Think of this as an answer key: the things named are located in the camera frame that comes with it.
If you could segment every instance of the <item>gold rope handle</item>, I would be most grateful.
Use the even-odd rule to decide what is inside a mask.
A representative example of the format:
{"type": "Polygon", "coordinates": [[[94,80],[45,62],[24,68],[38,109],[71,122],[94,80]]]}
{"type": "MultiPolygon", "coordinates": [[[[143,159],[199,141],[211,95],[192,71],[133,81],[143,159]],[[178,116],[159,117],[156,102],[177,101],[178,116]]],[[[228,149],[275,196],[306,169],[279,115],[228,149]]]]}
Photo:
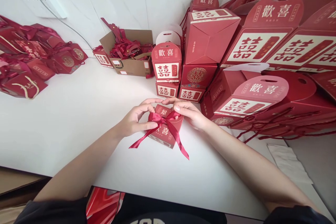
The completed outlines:
{"type": "Polygon", "coordinates": [[[2,38],[4,41],[6,41],[8,44],[10,44],[15,50],[19,51],[20,53],[24,53],[27,54],[26,52],[22,52],[19,49],[17,49],[15,46],[13,46],[7,39],[5,39],[4,37],[0,36],[0,38],[2,38]]]}
{"type": "Polygon", "coordinates": [[[32,97],[32,98],[29,98],[28,97],[28,91],[27,91],[27,89],[23,86],[23,85],[21,85],[21,84],[19,84],[19,83],[12,83],[12,85],[17,85],[17,86],[20,86],[22,89],[23,89],[23,91],[24,91],[24,96],[26,97],[26,99],[28,99],[28,100],[33,100],[38,94],[39,94],[39,92],[40,92],[40,89],[39,89],[39,87],[28,77],[28,76],[25,76],[29,81],[30,81],[30,83],[33,85],[33,86],[35,86],[36,87],[36,94],[32,97]]]}

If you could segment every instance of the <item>wall outlet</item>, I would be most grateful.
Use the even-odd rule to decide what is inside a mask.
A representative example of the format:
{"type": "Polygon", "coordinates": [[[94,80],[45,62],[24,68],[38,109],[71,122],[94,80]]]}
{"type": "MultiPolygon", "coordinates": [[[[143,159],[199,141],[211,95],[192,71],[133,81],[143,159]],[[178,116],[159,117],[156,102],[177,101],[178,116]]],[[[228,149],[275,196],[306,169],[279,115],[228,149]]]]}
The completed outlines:
{"type": "MultiPolygon", "coordinates": [[[[40,18],[55,18],[40,0],[22,0],[25,5],[40,18]]],[[[42,0],[43,3],[60,19],[66,18],[66,13],[57,0],[42,0]]]]}

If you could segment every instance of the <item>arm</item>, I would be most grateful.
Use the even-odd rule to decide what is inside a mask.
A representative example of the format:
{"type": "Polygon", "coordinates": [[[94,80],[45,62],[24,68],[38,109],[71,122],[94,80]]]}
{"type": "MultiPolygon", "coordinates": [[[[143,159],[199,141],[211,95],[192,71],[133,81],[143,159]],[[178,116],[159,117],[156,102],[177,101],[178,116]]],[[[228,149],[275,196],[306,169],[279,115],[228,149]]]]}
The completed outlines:
{"type": "Polygon", "coordinates": [[[154,112],[151,103],[160,102],[162,102],[161,99],[147,99],[132,108],[123,120],[60,170],[39,192],[34,201],[73,201],[84,197],[124,137],[158,126],[156,122],[139,123],[139,120],[145,112],[154,112]]]}
{"type": "Polygon", "coordinates": [[[211,122],[192,103],[177,98],[169,98],[162,102],[172,103],[176,112],[186,116],[195,129],[203,132],[269,212],[276,207],[294,205],[310,206],[318,211],[310,199],[264,156],[211,122]]]}

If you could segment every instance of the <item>rope handle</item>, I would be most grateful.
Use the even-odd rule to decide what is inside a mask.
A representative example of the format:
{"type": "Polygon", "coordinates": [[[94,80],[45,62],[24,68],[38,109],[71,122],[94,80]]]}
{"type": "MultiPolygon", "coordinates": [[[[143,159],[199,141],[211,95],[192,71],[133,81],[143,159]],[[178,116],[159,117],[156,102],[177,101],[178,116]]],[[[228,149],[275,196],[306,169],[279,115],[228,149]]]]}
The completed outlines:
{"type": "Polygon", "coordinates": [[[39,87],[28,77],[28,76],[25,76],[26,77],[26,79],[28,79],[29,81],[30,81],[30,83],[33,85],[33,86],[35,86],[36,87],[36,93],[35,93],[35,95],[32,97],[32,98],[29,98],[29,96],[28,96],[28,91],[27,91],[27,89],[26,89],[26,87],[25,86],[23,86],[23,85],[21,85],[21,84],[19,84],[19,83],[12,83],[12,85],[17,85],[17,86],[20,86],[22,89],[23,89],[23,91],[24,91],[24,96],[25,96],[25,98],[26,99],[28,99],[28,100],[33,100],[38,94],[39,94],[39,92],[40,92],[40,89],[39,89],[39,87]]]}

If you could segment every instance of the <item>stack of gift boxes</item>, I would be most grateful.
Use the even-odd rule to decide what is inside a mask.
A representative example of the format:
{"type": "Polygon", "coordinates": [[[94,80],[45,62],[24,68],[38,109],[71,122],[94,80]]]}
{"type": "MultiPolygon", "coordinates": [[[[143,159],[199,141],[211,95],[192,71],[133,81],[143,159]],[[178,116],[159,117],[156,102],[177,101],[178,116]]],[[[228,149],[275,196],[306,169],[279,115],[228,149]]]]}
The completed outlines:
{"type": "Polygon", "coordinates": [[[78,44],[65,43],[40,24],[21,26],[0,16],[0,91],[34,99],[55,74],[71,74],[87,59],[78,44]]]}

